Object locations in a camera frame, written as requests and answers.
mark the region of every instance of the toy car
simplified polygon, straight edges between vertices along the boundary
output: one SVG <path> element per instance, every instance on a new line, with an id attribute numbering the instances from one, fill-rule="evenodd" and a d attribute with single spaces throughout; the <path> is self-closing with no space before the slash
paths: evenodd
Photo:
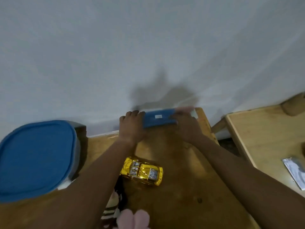
<path id="1" fill-rule="evenodd" d="M 160 185 L 163 177 L 163 168 L 141 162 L 139 158 L 126 158 L 121 175 L 131 179 L 138 179 L 142 183 Z"/>

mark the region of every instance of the blue lid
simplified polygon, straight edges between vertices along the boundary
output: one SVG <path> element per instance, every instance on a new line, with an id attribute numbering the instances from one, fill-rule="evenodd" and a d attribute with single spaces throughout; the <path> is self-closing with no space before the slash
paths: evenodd
<path id="1" fill-rule="evenodd" d="M 148 128 L 157 125 L 174 124 L 176 123 L 176 120 L 170 118 L 174 113 L 174 108 L 146 112 L 143 120 L 143 127 Z"/>
<path id="2" fill-rule="evenodd" d="M 0 143 L 0 202 L 54 190 L 70 173 L 76 132 L 66 121 L 21 126 Z"/>

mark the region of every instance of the wall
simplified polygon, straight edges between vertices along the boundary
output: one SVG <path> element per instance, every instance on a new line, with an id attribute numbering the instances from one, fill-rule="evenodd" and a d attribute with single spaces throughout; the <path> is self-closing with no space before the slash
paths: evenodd
<path id="1" fill-rule="evenodd" d="M 305 0 L 2 0 L 0 138 L 33 121 L 115 129 L 135 108 L 228 112 L 304 91 Z"/>

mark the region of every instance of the person's left arm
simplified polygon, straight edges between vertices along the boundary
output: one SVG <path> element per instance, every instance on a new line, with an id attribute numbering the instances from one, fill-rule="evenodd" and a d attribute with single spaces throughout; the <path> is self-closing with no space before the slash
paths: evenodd
<path id="1" fill-rule="evenodd" d="M 118 139 L 42 212 L 29 229 L 84 229 L 97 225 L 124 161 L 144 137 L 145 112 L 120 117 Z"/>

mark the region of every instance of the light wood table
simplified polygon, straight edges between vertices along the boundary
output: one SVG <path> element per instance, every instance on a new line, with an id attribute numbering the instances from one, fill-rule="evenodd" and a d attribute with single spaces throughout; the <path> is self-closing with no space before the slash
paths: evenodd
<path id="1" fill-rule="evenodd" d="M 205 135 L 218 143 L 201 108 L 196 109 Z M 244 207 L 222 182 L 204 156 L 175 134 L 175 125 L 148 129 L 135 155 L 163 167 L 160 186 L 124 179 L 127 208 L 146 210 L 150 228 L 256 228 Z M 117 138 L 117 134 L 82 140 L 86 161 L 83 172 Z M 0 228 L 24 228 L 59 194 L 0 205 Z"/>
<path id="2" fill-rule="evenodd" d="M 239 152 L 257 169 L 305 197 L 282 159 L 299 158 L 305 167 L 301 144 L 305 142 L 305 113 L 288 116 L 280 105 L 226 115 L 212 127 L 216 133 L 227 128 Z"/>

